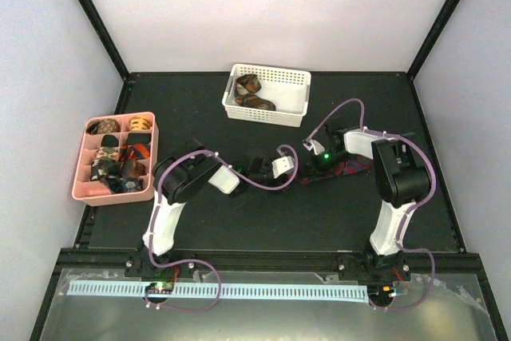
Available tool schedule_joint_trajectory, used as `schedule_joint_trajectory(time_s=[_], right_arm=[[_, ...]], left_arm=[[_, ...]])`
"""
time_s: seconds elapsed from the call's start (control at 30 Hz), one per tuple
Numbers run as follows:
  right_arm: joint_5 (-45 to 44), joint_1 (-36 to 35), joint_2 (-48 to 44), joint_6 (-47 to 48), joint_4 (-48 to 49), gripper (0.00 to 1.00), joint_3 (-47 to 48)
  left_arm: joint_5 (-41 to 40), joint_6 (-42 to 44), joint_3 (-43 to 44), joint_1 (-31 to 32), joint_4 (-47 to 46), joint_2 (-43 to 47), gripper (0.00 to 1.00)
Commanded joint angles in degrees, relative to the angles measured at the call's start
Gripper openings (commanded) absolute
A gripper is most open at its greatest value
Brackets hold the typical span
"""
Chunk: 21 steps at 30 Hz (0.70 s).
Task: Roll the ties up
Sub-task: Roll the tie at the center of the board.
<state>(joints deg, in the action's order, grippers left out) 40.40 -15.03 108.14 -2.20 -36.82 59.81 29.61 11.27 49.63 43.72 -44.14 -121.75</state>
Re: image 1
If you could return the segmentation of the red navy striped tie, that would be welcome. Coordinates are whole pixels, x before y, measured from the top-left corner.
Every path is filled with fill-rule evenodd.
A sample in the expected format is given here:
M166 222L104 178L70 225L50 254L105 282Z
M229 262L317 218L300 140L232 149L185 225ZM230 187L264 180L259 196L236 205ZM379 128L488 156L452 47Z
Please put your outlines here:
M295 181L300 184L310 184L314 181L329 180L340 176L352 176L360 173L369 172L373 168L373 161L348 160L335 165L326 171L319 171L306 163L303 169L300 169L295 177Z

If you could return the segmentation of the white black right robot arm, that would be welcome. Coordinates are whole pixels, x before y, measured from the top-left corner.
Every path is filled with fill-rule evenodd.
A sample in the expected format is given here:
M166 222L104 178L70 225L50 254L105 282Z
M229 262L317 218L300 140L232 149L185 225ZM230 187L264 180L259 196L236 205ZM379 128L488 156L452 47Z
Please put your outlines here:
M434 168L416 138L415 133L399 135L362 127L335 132L329 149L312 134L303 141L304 147L322 164L328 155L335 154L372 161L382 203L362 267L373 280L380 280L391 271L390 257L402 251L412 215L432 198L436 189Z

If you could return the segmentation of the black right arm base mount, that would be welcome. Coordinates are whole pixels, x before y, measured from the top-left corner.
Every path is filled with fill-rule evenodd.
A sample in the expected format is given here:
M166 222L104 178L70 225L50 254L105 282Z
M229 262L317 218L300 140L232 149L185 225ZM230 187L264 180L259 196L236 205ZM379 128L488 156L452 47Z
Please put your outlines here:
M348 252L336 259L338 273L345 280L387 283L398 280L409 281L410 273L405 271L402 252L391 256L376 256L372 252Z

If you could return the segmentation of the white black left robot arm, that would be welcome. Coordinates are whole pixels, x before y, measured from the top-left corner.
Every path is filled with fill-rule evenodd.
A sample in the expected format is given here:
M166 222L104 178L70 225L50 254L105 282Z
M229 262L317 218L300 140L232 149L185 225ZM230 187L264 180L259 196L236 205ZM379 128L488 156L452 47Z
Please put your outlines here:
M243 194L250 186L278 192L295 179L298 165L297 152L290 145L280 145L275 157L253 158L245 168L230 165L197 139L185 142L153 170L153 211L143 235L149 251L143 266L153 276L170 270L172 258L167 252L173 248L180 215L205 186L229 197Z

